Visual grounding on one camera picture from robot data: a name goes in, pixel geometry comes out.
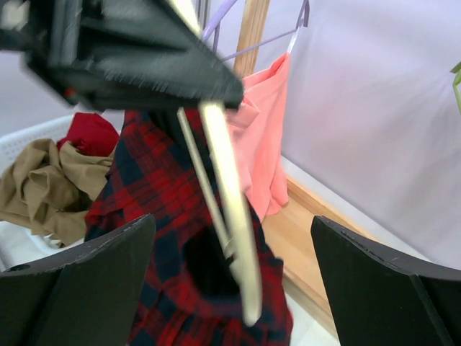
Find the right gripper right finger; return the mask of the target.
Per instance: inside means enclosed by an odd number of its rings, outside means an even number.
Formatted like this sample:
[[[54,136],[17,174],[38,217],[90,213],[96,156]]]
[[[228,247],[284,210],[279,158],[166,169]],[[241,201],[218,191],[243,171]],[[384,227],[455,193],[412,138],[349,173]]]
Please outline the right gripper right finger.
[[[460,271],[363,237],[325,216],[311,236],[341,345],[460,344]]]

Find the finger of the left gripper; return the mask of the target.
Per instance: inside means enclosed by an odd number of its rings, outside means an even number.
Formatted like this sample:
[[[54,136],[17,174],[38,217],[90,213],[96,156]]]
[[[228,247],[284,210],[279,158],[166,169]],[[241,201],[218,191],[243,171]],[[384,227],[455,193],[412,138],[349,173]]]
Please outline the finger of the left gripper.
[[[75,88],[121,102],[165,97],[236,108],[241,80],[166,1],[83,1]]]

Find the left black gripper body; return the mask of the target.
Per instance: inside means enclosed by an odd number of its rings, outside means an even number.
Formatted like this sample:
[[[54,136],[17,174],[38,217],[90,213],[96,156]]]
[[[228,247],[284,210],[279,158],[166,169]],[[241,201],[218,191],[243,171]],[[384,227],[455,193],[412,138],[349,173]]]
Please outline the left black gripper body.
[[[72,106],[103,106],[103,1],[2,1],[1,49]]]

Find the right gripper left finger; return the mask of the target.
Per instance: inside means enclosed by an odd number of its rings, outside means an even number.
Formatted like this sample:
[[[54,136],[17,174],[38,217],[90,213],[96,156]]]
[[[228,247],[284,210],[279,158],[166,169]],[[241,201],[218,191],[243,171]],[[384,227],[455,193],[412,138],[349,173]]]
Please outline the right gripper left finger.
[[[1,273],[2,345],[126,345],[151,256],[152,215]]]

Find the red plaid skirt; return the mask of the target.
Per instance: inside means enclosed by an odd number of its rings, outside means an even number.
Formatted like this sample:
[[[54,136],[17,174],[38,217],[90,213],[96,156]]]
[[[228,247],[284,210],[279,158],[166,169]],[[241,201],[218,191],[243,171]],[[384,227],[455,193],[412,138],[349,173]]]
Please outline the red plaid skirt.
[[[135,313],[131,345],[288,345],[293,320],[283,262],[253,217],[263,309],[242,320],[241,297],[212,226],[176,112],[127,111],[107,183],[86,215],[92,240],[151,214],[156,239]]]

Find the cream hanger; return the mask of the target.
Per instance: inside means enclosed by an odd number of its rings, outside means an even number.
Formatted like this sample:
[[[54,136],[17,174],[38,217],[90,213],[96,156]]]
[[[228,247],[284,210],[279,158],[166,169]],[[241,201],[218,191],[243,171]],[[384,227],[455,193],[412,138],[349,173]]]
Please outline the cream hanger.
[[[175,38],[182,38],[186,51],[169,68],[164,92],[181,106],[196,103],[210,148],[212,165],[223,202],[219,212],[205,178],[192,132],[183,114],[178,116],[192,156],[208,209],[225,258],[241,292],[243,322],[251,327],[261,316],[262,288],[256,244],[249,208],[242,196],[231,139],[225,124],[225,109],[236,108],[243,98],[241,80],[202,42],[202,31],[190,1],[165,1],[164,8],[174,23]]]

